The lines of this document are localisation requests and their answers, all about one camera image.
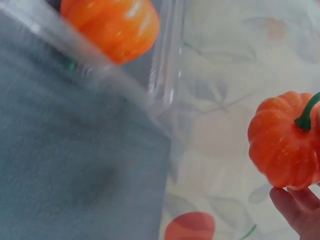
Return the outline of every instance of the hand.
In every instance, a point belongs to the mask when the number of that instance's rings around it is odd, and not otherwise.
[[[270,197],[300,240],[320,239],[320,200],[311,190],[272,188]]]

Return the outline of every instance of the floral tablecloth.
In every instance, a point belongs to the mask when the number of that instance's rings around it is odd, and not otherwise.
[[[175,140],[159,240],[299,239],[248,157],[247,129],[264,99],[320,91],[320,4],[184,3]]]

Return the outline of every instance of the artificial pumpkin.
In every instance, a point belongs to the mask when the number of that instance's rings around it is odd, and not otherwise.
[[[288,91],[264,100],[248,128],[249,157],[276,188],[320,182],[320,92]]]
[[[150,0],[62,0],[60,12],[117,64],[148,51],[160,28]]]

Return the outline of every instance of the pumpkin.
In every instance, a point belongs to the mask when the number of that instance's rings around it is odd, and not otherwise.
[[[264,100],[251,120],[249,157],[276,188],[295,190],[320,182],[320,92],[286,92]]]
[[[60,12],[117,64],[148,51],[160,28],[150,0],[62,0]]]
[[[206,212],[188,212],[168,224],[164,240],[212,240],[216,230],[214,218]]]

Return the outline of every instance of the blue-gray cloth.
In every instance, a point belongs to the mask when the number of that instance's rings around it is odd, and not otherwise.
[[[0,14],[0,239],[157,239],[169,139],[26,31]]]

